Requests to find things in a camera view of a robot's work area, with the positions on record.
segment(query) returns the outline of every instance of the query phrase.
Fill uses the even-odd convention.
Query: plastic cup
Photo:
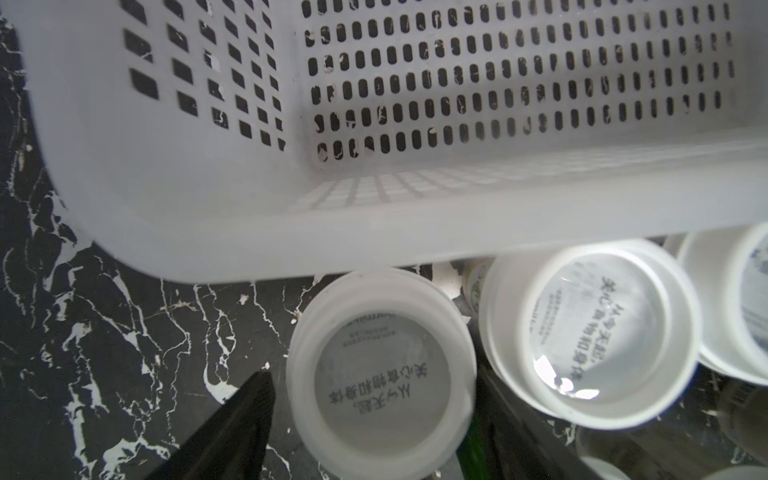
[[[593,469],[603,480],[630,480],[627,474],[599,458],[581,457],[581,461]]]
[[[676,235],[677,257],[701,298],[700,361],[716,372],[768,385],[768,223]]]
[[[467,432],[475,351],[461,313],[403,270],[350,273],[304,311],[290,343],[293,421],[342,478],[423,478]]]
[[[703,480],[768,480],[768,468],[748,465],[726,468]]]
[[[594,429],[663,412],[694,374],[701,337],[692,283],[646,240],[499,257],[479,319],[488,359],[518,396]]]

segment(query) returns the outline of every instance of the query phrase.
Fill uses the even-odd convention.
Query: label
[[[757,345],[768,352],[768,237],[755,247],[744,269],[741,312]]]
[[[530,320],[534,368],[579,399],[619,396],[653,368],[664,342],[663,307],[638,265],[596,254],[558,271]]]
[[[370,313],[329,341],[315,373],[316,401],[344,441],[371,452],[418,445],[440,422],[451,380],[445,354],[413,320]]]
[[[735,406],[739,406],[744,409],[750,404],[750,402],[752,402],[752,399],[755,398],[757,392],[758,389],[756,386],[750,385],[749,383],[742,383],[739,385],[739,388],[733,391],[729,400]]]

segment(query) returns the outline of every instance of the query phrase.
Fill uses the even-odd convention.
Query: white plastic basket
[[[2,0],[55,186],[183,281],[768,219],[762,0]]]

